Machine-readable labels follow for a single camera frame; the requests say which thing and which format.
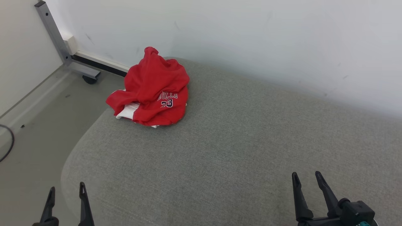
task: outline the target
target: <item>metal bracket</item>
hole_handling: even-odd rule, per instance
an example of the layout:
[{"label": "metal bracket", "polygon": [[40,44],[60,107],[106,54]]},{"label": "metal bracket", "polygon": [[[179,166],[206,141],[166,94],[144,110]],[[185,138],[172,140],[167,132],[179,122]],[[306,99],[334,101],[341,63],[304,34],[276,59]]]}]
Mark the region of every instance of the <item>metal bracket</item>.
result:
[{"label": "metal bracket", "polygon": [[79,74],[87,76],[89,78],[97,80],[97,76],[99,75],[100,71],[92,69],[82,63],[75,61],[71,58],[71,55],[68,53],[68,49],[62,35],[57,28],[56,23],[50,13],[50,10],[46,4],[46,2],[40,0],[37,4],[35,4],[35,8],[39,13],[39,16],[45,25],[45,28],[56,47],[56,50],[63,62],[64,65],[67,66],[70,70],[73,70]]}]

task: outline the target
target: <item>caster wheel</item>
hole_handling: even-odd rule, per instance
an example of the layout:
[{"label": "caster wheel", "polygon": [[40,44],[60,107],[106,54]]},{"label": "caster wheel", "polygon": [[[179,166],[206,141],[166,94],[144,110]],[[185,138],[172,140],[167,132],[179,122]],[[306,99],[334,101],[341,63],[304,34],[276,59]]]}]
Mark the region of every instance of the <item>caster wheel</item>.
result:
[{"label": "caster wheel", "polygon": [[88,84],[90,84],[90,85],[95,84],[96,81],[97,81],[96,79],[89,78],[89,77],[87,77],[87,76],[85,76],[85,75],[83,75],[82,78],[84,79],[84,81],[85,81],[86,83],[88,83]]}]

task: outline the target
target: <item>black cable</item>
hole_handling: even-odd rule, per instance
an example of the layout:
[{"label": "black cable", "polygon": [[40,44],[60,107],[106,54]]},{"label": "black cable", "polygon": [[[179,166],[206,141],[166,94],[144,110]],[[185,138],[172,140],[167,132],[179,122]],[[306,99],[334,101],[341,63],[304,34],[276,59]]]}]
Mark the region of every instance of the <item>black cable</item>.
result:
[{"label": "black cable", "polygon": [[10,153],[12,147],[14,146],[14,141],[15,141],[15,139],[14,139],[14,133],[12,133],[12,131],[11,131],[10,128],[8,128],[7,126],[2,125],[2,124],[0,124],[0,127],[6,128],[6,130],[8,130],[8,131],[10,132],[10,134],[11,134],[11,139],[12,139],[12,140],[11,140],[10,148],[8,149],[7,153],[0,159],[0,162],[1,162],[1,161],[3,161],[3,159],[5,159],[5,158],[7,157],[7,155]]}]

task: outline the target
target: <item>clothing pile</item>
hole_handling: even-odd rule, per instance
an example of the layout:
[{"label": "clothing pile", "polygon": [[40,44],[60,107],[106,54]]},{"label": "clothing pile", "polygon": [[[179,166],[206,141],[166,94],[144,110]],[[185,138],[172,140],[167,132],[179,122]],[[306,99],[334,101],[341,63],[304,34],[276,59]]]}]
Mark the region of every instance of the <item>clothing pile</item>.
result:
[{"label": "clothing pile", "polygon": [[183,118],[188,99],[186,70],[175,59],[164,60],[152,47],[124,78],[125,90],[117,90],[106,100],[116,118],[128,118],[156,128]]}]

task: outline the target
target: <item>gray fabric surface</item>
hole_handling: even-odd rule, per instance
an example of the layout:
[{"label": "gray fabric surface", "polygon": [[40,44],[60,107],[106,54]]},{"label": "gray fabric surface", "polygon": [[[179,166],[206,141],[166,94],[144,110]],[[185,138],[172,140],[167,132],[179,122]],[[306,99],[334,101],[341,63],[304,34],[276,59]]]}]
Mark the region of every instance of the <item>gray fabric surface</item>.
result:
[{"label": "gray fabric surface", "polygon": [[291,173],[315,217],[321,171],[338,199],[380,225],[402,212],[402,123],[186,60],[185,117],[157,129],[106,110],[71,152],[62,192],[79,216],[84,181],[97,226],[297,225]]}]

